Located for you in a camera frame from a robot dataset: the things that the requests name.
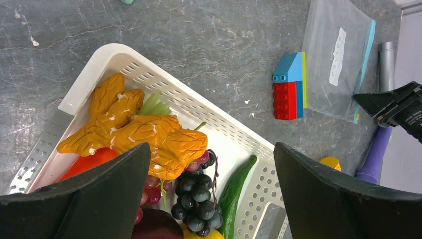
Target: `purple handle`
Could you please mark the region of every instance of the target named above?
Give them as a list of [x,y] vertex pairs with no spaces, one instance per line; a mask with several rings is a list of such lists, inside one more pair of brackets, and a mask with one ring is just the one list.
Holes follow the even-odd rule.
[[366,157],[365,164],[356,174],[356,178],[377,185],[380,183],[382,161],[392,131],[392,127],[378,128],[374,142],[372,143],[371,149],[369,150],[368,157]]

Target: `silver cylinder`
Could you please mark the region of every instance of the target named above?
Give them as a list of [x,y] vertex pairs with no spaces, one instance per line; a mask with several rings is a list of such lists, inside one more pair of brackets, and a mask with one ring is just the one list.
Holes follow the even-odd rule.
[[394,90],[396,60],[391,41],[380,44],[380,92]]

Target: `cucumber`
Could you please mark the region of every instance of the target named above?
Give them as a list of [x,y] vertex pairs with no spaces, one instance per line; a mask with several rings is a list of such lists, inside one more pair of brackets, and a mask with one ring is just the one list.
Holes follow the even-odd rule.
[[258,161],[258,158],[255,155],[250,156],[248,161],[243,163],[230,175],[218,202],[223,217],[222,225],[218,231],[225,239],[234,238],[234,220],[236,219],[237,203],[239,202],[243,183],[256,161]]

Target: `white label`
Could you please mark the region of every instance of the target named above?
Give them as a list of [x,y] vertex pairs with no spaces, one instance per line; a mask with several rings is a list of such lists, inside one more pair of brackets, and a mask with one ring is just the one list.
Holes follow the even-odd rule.
[[338,32],[338,38],[335,43],[332,60],[331,72],[330,72],[330,83],[332,85],[338,85],[338,78],[340,77],[341,69],[343,68],[343,56],[344,56],[344,43],[346,42],[346,32],[343,28],[340,28]]

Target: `red lego brick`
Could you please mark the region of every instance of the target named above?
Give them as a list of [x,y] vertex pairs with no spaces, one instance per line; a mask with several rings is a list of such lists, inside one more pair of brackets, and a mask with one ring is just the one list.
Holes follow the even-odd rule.
[[295,120],[296,82],[274,83],[274,118],[278,120]]

